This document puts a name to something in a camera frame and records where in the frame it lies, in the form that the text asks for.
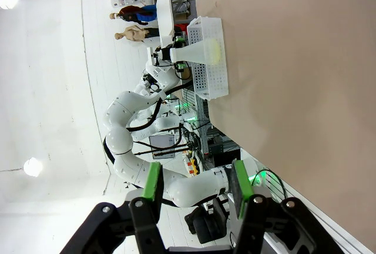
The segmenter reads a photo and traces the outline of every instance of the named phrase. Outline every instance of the brown table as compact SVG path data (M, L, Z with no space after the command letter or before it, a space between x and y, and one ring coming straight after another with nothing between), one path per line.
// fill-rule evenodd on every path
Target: brown table
M222 19L214 126L376 251L376 0L197 0Z

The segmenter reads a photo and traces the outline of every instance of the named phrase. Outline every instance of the white plastic basket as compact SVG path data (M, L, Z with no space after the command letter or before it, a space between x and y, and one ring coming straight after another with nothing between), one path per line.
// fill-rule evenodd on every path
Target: white plastic basket
M222 21L220 18L198 17L187 27L189 44L203 39L215 39L220 47L220 60L215 65L205 65L190 62L193 73L194 92L201 98L211 100L229 94L227 82L226 56L224 54L224 39ZM212 53L205 49L207 61Z

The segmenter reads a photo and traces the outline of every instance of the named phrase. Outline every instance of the screw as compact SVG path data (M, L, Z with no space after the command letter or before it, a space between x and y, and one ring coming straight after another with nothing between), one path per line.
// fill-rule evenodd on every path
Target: screw
M295 203L293 201L288 201L286 203L286 206L289 207L289 208L293 208L293 207L295 207Z
M142 203L141 200L138 200L138 201L136 201L136 203L135 203L135 206L136 206L136 207L141 207L142 205L143 205L143 203Z
M254 199L253 199L253 202L254 203L256 203L256 204L259 204L259 203L262 203L262 201L263 201L263 199L261 198L261 197L255 197Z

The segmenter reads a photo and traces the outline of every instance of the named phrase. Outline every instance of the blue clothing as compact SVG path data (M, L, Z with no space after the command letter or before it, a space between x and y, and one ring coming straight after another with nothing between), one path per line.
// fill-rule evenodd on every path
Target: blue clothing
M151 22L154 21L157 18L157 6L156 5L146 5L144 7L141 7L141 9L148 11L149 13L152 13L151 15L145 15L137 13L137 19L143 22Z

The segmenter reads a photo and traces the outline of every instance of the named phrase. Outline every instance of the ceiling light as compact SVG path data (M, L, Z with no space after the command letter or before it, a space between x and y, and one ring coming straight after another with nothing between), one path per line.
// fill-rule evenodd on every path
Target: ceiling light
M31 157L23 165L23 171L29 176L35 176L35 177L39 176L42 169L43 169L42 162L35 159L34 157Z
M0 0L0 7L2 9L13 9L18 0Z

